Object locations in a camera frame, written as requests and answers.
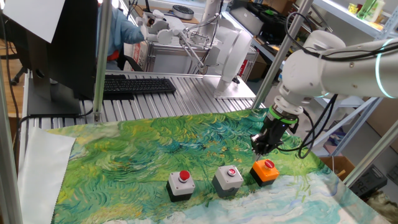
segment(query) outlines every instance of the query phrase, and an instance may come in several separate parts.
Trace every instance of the aluminum table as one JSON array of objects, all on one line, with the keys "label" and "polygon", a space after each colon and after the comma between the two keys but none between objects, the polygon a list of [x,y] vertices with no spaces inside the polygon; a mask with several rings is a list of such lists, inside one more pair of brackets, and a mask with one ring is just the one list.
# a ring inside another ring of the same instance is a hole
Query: aluminum table
[{"label": "aluminum table", "polygon": [[[202,113],[225,113],[245,110],[252,100],[216,100],[202,83],[203,75],[182,75],[170,73],[107,71],[107,74],[126,75],[127,78],[169,78],[176,87],[175,93],[151,93],[134,95],[134,100],[104,100],[102,122],[130,121],[142,118],[160,118]],[[29,76],[25,76],[24,104],[22,115],[27,116]],[[93,101],[80,101],[82,113],[93,108]],[[31,118],[21,127],[19,164],[23,164],[29,128],[63,128],[79,124],[94,123],[93,114],[85,118]]]}]

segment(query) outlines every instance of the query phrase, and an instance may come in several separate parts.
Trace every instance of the green swirled painting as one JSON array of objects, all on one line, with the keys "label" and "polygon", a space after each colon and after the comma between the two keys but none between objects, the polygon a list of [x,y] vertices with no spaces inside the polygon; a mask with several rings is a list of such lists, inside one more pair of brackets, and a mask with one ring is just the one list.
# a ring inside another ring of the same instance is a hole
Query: green swirled painting
[{"label": "green swirled painting", "polygon": [[[250,176],[250,134],[266,110],[199,114],[87,124],[49,132],[76,137],[54,223],[384,223],[314,154],[271,152],[280,172],[260,188]],[[283,147],[301,140],[285,135]],[[211,184],[219,166],[235,165],[244,178],[234,197],[219,198]],[[172,203],[171,172],[188,170],[195,191]]]}]

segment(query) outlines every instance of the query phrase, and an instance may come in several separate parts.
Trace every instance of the white robot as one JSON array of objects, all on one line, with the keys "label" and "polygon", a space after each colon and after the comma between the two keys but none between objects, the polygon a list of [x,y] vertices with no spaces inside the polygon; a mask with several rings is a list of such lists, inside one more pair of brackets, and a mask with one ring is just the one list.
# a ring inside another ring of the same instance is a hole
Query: white robot
[{"label": "white robot", "polygon": [[302,106],[313,97],[398,97],[398,39],[346,47],[335,35],[316,30],[303,48],[287,59],[280,95],[269,108],[261,133],[251,136],[257,159],[282,144],[287,128],[297,128]]},{"label": "white robot", "polygon": [[[168,21],[158,10],[145,13],[136,22],[146,40],[169,44],[173,37],[178,37],[199,71],[215,67],[221,78],[203,78],[215,98],[254,98],[256,96],[246,85],[231,83],[250,48],[251,36],[244,30],[235,29],[230,21],[221,19],[220,7],[221,1],[207,1],[202,22],[184,29],[178,25],[180,21]],[[192,47],[206,50],[206,60],[201,59]]]},{"label": "white robot", "polygon": [[[181,46],[197,61],[201,71],[206,66],[216,66],[221,79],[216,87],[213,83],[215,98],[222,98],[233,86],[231,81],[251,43],[247,32],[236,30],[230,22],[220,19],[219,12],[219,1],[207,1],[202,22],[182,31],[163,21],[160,12],[154,13],[154,25],[145,26],[148,21],[146,16],[138,22],[143,24],[142,31],[148,40],[166,43],[171,41],[172,36],[179,37]],[[196,27],[199,27],[198,31],[191,31]],[[221,44],[210,44],[214,36]],[[191,46],[210,50],[204,63]],[[281,144],[280,139],[287,128],[297,129],[297,118],[303,113],[302,106],[309,104],[313,97],[331,98],[334,94],[338,94],[339,100],[352,95],[398,97],[397,53],[398,39],[346,47],[341,39],[331,33],[312,32],[302,50],[294,52],[284,65],[280,95],[269,108],[261,133],[251,136],[254,155],[260,158],[270,153]],[[212,84],[206,78],[203,82],[208,86]]]}]

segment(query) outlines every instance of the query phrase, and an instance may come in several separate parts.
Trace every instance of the computer monitor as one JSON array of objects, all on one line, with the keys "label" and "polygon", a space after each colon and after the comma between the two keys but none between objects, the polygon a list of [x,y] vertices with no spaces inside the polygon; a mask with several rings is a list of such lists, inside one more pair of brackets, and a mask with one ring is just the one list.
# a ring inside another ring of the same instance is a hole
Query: computer monitor
[{"label": "computer monitor", "polygon": [[66,0],[51,44],[28,30],[26,37],[13,37],[15,44],[23,38],[28,43],[28,51],[21,52],[22,58],[29,54],[25,64],[32,71],[28,114],[81,114],[76,96],[93,98],[97,21],[97,0]]}]

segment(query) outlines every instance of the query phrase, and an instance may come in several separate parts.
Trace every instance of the black keyboard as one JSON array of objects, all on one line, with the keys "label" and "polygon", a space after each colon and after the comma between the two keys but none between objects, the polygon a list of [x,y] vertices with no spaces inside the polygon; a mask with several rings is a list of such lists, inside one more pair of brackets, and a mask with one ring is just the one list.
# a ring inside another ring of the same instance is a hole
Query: black keyboard
[{"label": "black keyboard", "polygon": [[105,78],[104,94],[173,93],[175,87],[166,78]]}]

